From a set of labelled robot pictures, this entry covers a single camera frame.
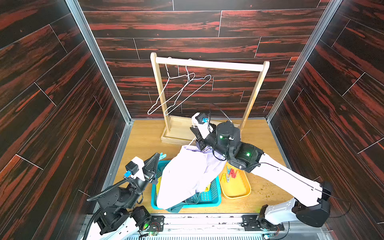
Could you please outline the yellow clothespin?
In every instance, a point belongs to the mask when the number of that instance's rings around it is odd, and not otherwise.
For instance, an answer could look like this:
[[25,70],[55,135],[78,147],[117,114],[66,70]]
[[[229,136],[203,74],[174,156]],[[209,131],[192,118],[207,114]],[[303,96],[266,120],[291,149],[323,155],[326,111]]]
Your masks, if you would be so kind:
[[227,174],[222,174],[221,181],[224,183],[228,182]]

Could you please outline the wooden clothes rack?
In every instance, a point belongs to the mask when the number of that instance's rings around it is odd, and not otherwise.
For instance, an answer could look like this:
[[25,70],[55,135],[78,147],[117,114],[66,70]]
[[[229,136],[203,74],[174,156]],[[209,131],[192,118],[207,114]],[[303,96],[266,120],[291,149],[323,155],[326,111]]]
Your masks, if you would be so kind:
[[[242,121],[239,125],[235,125],[242,132],[248,117],[251,113],[251,110],[254,106],[254,103],[257,99],[257,96],[260,92],[261,86],[265,80],[265,77],[270,68],[270,62],[264,61],[263,64],[244,64],[244,63],[229,63],[229,62],[212,62],[212,61],[200,61],[192,60],[191,62],[186,62],[189,67],[203,68],[203,69],[219,69],[219,70],[235,70],[235,71],[247,71],[247,72],[259,72],[259,76],[253,88],[250,100],[244,112]],[[161,135],[161,141],[166,144],[174,145],[187,145],[195,137],[195,135],[190,131],[190,126],[192,124],[191,118],[186,117],[176,117],[171,116],[170,114],[166,117],[165,128]]]

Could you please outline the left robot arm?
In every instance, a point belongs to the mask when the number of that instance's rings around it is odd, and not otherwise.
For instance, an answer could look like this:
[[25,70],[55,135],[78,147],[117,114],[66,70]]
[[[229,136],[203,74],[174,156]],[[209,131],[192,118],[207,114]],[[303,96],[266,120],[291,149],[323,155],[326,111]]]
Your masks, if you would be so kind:
[[128,235],[144,232],[151,226],[152,216],[144,206],[143,192],[149,184],[158,183],[158,163],[163,154],[155,153],[147,160],[133,158],[126,166],[123,180],[89,197],[88,202],[96,201],[99,209],[91,217],[83,239],[87,240],[92,224],[101,229],[100,235],[117,231],[125,226]]

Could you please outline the green shorts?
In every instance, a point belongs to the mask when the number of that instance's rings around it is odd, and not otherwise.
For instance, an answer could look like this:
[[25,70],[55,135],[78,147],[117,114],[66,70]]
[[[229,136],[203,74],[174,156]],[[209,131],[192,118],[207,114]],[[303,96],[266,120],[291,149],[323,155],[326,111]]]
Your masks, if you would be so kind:
[[169,213],[177,214],[177,213],[179,213],[181,211],[181,209],[184,206],[197,205],[198,203],[199,203],[199,197],[198,197],[198,194],[195,194],[192,197],[184,200],[183,202],[181,202],[179,204],[176,204],[175,206],[172,206],[172,207],[166,209],[166,211],[169,212]]

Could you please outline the yellow plastic tray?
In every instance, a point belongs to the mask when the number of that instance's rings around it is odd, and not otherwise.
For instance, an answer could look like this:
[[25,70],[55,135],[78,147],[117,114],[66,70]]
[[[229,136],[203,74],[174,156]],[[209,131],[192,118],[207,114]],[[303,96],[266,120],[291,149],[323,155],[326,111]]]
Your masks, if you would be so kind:
[[251,185],[244,171],[238,171],[237,177],[233,179],[230,175],[230,182],[224,183],[221,181],[222,174],[227,174],[227,170],[224,169],[220,175],[220,186],[224,198],[228,200],[235,200],[245,198],[251,193]]

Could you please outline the lilac shorts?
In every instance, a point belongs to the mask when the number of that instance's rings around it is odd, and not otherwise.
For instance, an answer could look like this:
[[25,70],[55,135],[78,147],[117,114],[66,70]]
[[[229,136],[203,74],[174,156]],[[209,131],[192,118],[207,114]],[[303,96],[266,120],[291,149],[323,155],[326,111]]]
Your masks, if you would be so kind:
[[203,192],[224,169],[226,160],[211,149],[182,146],[163,169],[157,206],[166,210]]

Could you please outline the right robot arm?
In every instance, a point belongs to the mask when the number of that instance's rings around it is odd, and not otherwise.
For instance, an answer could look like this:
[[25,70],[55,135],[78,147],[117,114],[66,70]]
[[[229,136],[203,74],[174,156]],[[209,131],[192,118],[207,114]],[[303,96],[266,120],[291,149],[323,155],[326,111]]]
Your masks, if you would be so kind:
[[285,203],[262,207],[258,216],[261,229],[268,230],[290,221],[319,228],[330,217],[330,183],[309,180],[279,164],[263,150],[242,142],[240,129],[231,121],[214,125],[199,113],[192,118],[192,123],[190,129],[200,150],[210,148],[218,160],[266,179],[293,196]]

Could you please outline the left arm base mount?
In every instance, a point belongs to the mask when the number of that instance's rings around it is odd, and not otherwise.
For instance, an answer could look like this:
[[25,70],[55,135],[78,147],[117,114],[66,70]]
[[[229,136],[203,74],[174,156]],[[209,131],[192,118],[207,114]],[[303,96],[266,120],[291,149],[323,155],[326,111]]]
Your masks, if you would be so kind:
[[133,217],[140,232],[162,232],[164,230],[165,216],[151,215]]

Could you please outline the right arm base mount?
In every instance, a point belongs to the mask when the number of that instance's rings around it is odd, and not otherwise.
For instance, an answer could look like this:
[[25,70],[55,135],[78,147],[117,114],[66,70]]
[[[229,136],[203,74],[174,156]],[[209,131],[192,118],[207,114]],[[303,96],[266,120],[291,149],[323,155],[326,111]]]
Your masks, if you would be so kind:
[[263,217],[259,215],[242,215],[241,226],[245,231],[267,231],[267,232],[278,232],[284,231],[285,227],[283,224],[273,225]]

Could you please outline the red clothespin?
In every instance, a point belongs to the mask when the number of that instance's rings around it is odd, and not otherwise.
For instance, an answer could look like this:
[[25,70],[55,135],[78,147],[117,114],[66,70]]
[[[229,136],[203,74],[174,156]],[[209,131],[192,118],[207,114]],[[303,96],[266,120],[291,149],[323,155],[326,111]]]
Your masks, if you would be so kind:
[[235,179],[235,178],[237,177],[237,173],[238,173],[238,171],[235,171],[234,169],[231,169],[231,170],[230,170],[230,176],[231,176],[233,179]]

